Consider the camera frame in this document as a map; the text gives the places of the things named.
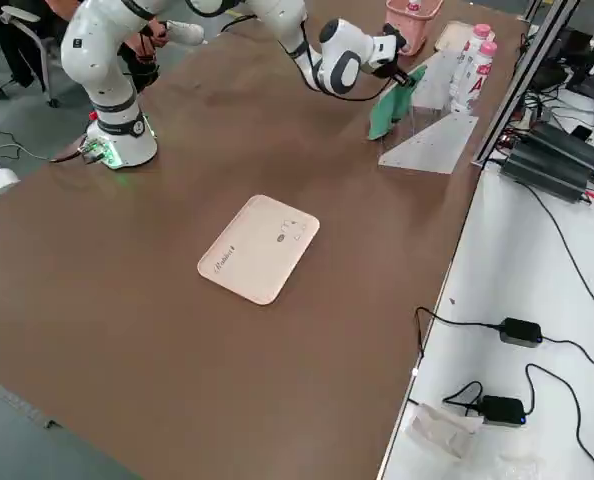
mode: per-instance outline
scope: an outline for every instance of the black cable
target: black cable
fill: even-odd
[[[569,118],[571,120],[577,120],[578,122],[583,123],[584,125],[586,125],[589,128],[594,128],[594,125],[592,123],[585,122],[585,121],[583,121],[583,120],[581,120],[579,118],[576,118],[576,117],[570,117],[570,116],[567,116],[567,115],[557,115],[557,114],[555,114],[555,112],[553,112],[553,116],[555,118],[558,118],[558,119],[559,118]]]
[[[473,385],[477,385],[479,387],[479,392],[477,393],[475,398],[473,398],[469,403],[461,403],[461,402],[454,401],[455,398],[462,395],[466,390],[468,390]],[[481,382],[478,382],[477,380],[475,380],[474,382],[470,382],[468,385],[466,385],[464,388],[459,390],[457,393],[453,393],[452,395],[442,398],[441,401],[442,401],[442,403],[445,403],[446,405],[453,405],[455,407],[465,408],[466,409],[465,416],[468,416],[468,413],[470,412],[470,410],[477,411],[476,404],[479,402],[479,400],[481,400],[481,396],[483,393],[484,393],[484,386],[481,384]]]
[[[252,14],[251,15],[242,15],[241,17],[237,17],[232,22],[228,22],[226,25],[221,27],[221,33],[224,33],[226,30],[228,30],[233,25],[237,25],[238,23],[242,23],[242,22],[247,22],[248,20],[254,20],[255,18],[257,18],[257,15],[252,15]]]
[[[417,350],[419,351],[419,356],[421,357],[421,360],[423,360],[424,357],[426,356],[426,351],[424,350],[424,339],[423,339],[423,333],[422,333],[422,328],[421,328],[421,319],[419,317],[419,312],[426,312],[432,318],[435,318],[435,319],[439,320],[440,322],[444,322],[448,325],[455,325],[455,326],[460,326],[460,327],[484,327],[484,328],[491,328],[491,329],[497,330],[497,331],[499,330],[498,325],[492,325],[489,323],[451,322],[450,320],[446,320],[445,318],[440,317],[439,315],[437,315],[436,313],[427,309],[426,307],[417,307],[415,309],[415,314],[414,314],[413,318],[415,319],[415,327],[417,328]]]
[[[575,430],[575,437],[577,438],[577,443],[579,444],[579,447],[584,451],[584,453],[588,456],[588,458],[590,458],[592,460],[592,462],[594,463],[594,457],[593,457],[592,453],[590,453],[588,451],[588,449],[585,447],[585,445],[581,441],[581,437],[579,435],[579,432],[581,431],[581,407],[579,406],[579,400],[577,399],[575,390],[573,390],[573,387],[571,387],[570,384],[563,378],[555,375],[554,373],[550,372],[549,370],[546,370],[543,367],[540,367],[539,365],[535,365],[534,363],[529,363],[528,365],[526,365],[526,369],[525,369],[526,378],[528,379],[528,384],[530,385],[530,410],[528,410],[526,412],[526,416],[532,414],[535,410],[535,386],[533,385],[533,381],[530,378],[530,373],[528,371],[528,369],[531,367],[536,368],[537,370],[541,370],[545,374],[550,375],[551,377],[559,380],[561,383],[566,385],[566,387],[568,387],[568,390],[570,391],[570,393],[573,396],[573,400],[575,401],[575,407],[577,409],[577,428]]]
[[[426,312],[428,315],[432,316],[433,318],[439,320],[442,323],[446,323],[448,325],[454,325],[457,327],[484,327],[490,328],[491,330],[499,331],[499,325],[493,325],[492,323],[481,323],[481,322],[453,322],[450,320],[446,320],[445,318],[440,317],[434,312],[431,312],[426,307],[417,307],[415,310],[415,314],[418,315],[418,312]]]
[[[417,350],[419,351],[419,356],[421,357],[421,360],[423,360],[426,356],[426,352],[424,351],[424,339],[422,338],[423,335],[421,332],[421,319],[419,318],[419,307],[415,309],[414,319],[415,326],[417,327]]]
[[[301,23],[301,32],[302,32],[302,35],[304,36],[304,41],[308,44],[308,48],[306,49],[306,55],[308,56],[308,63],[310,64],[310,69],[313,72],[313,81],[315,82],[315,85],[317,86],[317,88],[319,89],[319,91],[321,93],[323,93],[325,95],[328,95],[330,97],[337,98],[338,100],[343,100],[345,102],[369,102],[370,100],[374,100],[379,95],[381,95],[384,92],[384,90],[386,90],[386,88],[388,88],[388,86],[392,82],[392,79],[389,78],[386,81],[386,83],[384,83],[384,85],[377,91],[377,93],[375,93],[374,95],[371,95],[370,97],[366,97],[366,98],[347,98],[347,97],[341,97],[341,96],[337,95],[334,92],[327,91],[319,83],[319,78],[317,78],[317,75],[315,74],[315,62],[313,62],[313,56],[310,53],[310,42],[308,41],[308,34],[306,33],[306,24],[304,22]],[[310,88],[310,85],[308,85],[308,82],[306,82],[306,79],[305,78],[304,78],[304,82],[306,83],[306,86],[308,88]]]
[[[588,361],[594,365],[594,360],[588,354],[586,349],[584,347],[582,347],[581,345],[579,345],[578,343],[573,342],[572,340],[554,340],[554,339],[548,338],[548,337],[543,337],[543,339],[547,340],[551,343],[568,344],[568,345],[573,345],[573,346],[577,347],[579,350],[581,350],[581,353],[584,354],[584,356],[588,359]]]
[[[579,276],[579,279],[584,284],[584,287],[586,288],[586,291],[588,292],[588,295],[590,295],[590,298],[592,298],[593,301],[594,301],[594,293],[590,289],[590,286],[588,285],[588,282],[584,278],[584,275],[581,273],[581,269],[579,268],[579,265],[577,265],[577,260],[575,260],[575,257],[573,256],[573,253],[570,251],[570,247],[568,246],[568,242],[566,241],[566,237],[564,236],[564,233],[561,231],[561,227],[559,226],[559,223],[557,222],[557,219],[552,214],[552,212],[548,209],[548,207],[546,206],[546,204],[544,204],[544,202],[539,197],[539,195],[537,195],[537,192],[535,192],[532,188],[530,188],[525,183],[521,183],[521,182],[517,182],[517,183],[519,183],[519,185],[521,185],[523,187],[526,187],[526,189],[532,194],[533,197],[535,197],[535,199],[539,202],[539,205],[541,205],[541,207],[544,209],[544,211],[548,214],[548,216],[552,220],[553,224],[555,225],[555,228],[557,229],[557,233],[559,233],[559,237],[561,238],[561,241],[564,244],[564,248],[566,249],[566,253],[568,253],[568,257],[570,258],[570,261],[572,262],[573,267],[575,267],[575,271],[577,272],[577,275]]]

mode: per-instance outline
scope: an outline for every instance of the red label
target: red label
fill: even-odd
[[[488,75],[491,69],[492,64],[490,63],[488,65],[480,65],[479,67],[477,67],[477,73],[480,75]]]
[[[481,90],[481,87],[483,84],[484,84],[484,77],[479,77],[477,79],[477,81],[475,82],[475,85],[473,85],[473,88],[471,88],[470,92],[468,92],[468,94],[473,93],[475,90]]]

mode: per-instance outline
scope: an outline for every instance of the water bottle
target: water bottle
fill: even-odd
[[[473,28],[473,34],[470,37],[470,40],[466,42],[464,49],[459,55],[459,59],[457,60],[457,69],[455,70],[453,78],[450,81],[451,98],[454,98],[455,95],[457,95],[459,82],[461,82],[464,73],[466,72],[466,70],[468,70],[468,67],[475,59],[475,55],[477,55],[477,52],[479,51],[481,44],[488,39],[490,31],[490,25],[486,25],[485,23],[475,25],[475,28]]]
[[[481,89],[490,75],[496,52],[496,43],[488,41],[482,43],[479,52],[466,70],[464,78],[459,82],[457,93],[450,104],[450,109],[453,112],[471,113],[473,111]]]

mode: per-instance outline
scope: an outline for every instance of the black power brick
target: black power brick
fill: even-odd
[[[526,423],[524,404],[517,398],[484,395],[476,410],[488,425],[521,427]]]
[[[499,339],[504,343],[528,348],[538,347],[544,340],[539,324],[516,318],[507,318],[499,324]]]

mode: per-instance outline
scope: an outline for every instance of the white table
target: white table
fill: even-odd
[[[594,303],[546,213],[524,187],[500,177],[497,170],[492,165],[482,175],[437,313],[459,322],[499,323],[508,316],[538,322],[545,335],[575,340],[594,358]],[[594,292],[594,206],[540,195]],[[501,343],[492,330],[435,322],[410,397],[440,407],[443,397],[479,380],[485,394],[520,398],[528,409],[524,367],[530,362],[571,383],[582,408],[582,441],[594,454],[594,367],[572,346],[521,348]],[[575,440],[570,393],[541,372],[533,370],[531,375],[537,400],[527,425],[483,426],[462,477],[433,463],[403,432],[416,408],[408,403],[385,463],[385,480],[519,480],[488,476],[501,454],[539,458],[540,480],[594,480],[594,465]],[[463,409],[453,411],[463,414]]]

